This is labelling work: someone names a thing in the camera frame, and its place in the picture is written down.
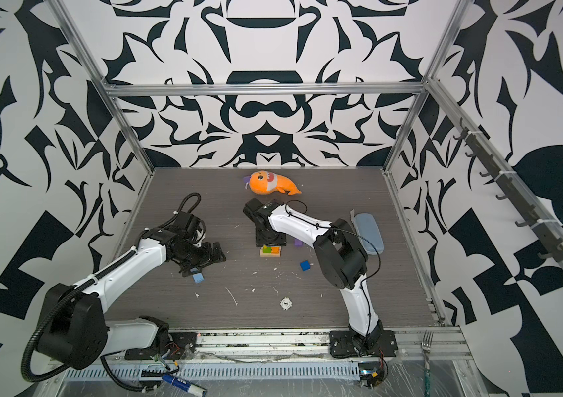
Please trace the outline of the light blue wood block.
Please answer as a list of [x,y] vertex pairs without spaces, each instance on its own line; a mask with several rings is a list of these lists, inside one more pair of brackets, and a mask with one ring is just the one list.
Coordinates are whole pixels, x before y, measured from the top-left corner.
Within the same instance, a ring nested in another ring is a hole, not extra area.
[[201,273],[193,274],[193,279],[196,284],[199,284],[205,280],[204,276]]

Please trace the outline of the natural wood plank block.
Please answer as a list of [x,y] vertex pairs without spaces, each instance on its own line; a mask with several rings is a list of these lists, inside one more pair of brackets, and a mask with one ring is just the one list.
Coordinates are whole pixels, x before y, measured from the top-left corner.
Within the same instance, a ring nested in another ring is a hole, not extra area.
[[281,252],[280,251],[274,251],[274,252],[260,252],[260,257],[281,257]]

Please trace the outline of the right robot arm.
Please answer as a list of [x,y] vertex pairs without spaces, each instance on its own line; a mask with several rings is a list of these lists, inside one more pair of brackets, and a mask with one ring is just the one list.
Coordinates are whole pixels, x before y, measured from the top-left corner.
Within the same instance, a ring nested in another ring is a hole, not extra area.
[[248,201],[243,213],[255,225],[258,246],[277,245],[287,235],[310,246],[329,283],[339,289],[349,315],[352,339],[370,347],[382,334],[382,322],[374,310],[367,281],[368,254],[349,224],[319,220],[287,203]]

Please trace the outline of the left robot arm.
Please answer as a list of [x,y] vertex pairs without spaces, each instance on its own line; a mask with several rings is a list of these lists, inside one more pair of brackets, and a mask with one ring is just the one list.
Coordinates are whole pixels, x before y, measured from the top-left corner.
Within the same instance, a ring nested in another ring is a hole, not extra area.
[[192,213],[176,212],[162,225],[140,233],[135,244],[104,269],[70,286],[51,288],[23,352],[22,378],[43,382],[69,368],[81,370],[129,350],[146,357],[166,354],[168,323],[151,316],[114,322],[105,317],[129,288],[167,262],[179,266],[182,276],[224,262],[221,245],[205,237],[203,220]]

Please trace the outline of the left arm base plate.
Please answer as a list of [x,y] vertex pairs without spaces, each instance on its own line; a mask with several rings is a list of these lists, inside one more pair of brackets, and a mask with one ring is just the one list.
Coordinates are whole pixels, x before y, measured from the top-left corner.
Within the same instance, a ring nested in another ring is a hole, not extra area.
[[195,351],[197,338],[196,332],[160,332],[149,347],[127,350],[124,358],[128,361],[141,361],[160,355],[165,360],[182,359],[187,352]]

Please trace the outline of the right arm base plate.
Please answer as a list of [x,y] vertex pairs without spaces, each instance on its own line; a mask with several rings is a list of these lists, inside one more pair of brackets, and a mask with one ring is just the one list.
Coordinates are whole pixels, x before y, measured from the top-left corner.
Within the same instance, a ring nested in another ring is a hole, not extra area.
[[354,357],[395,357],[398,345],[391,330],[376,329],[369,337],[362,337],[352,330],[329,332],[329,354],[336,359]]

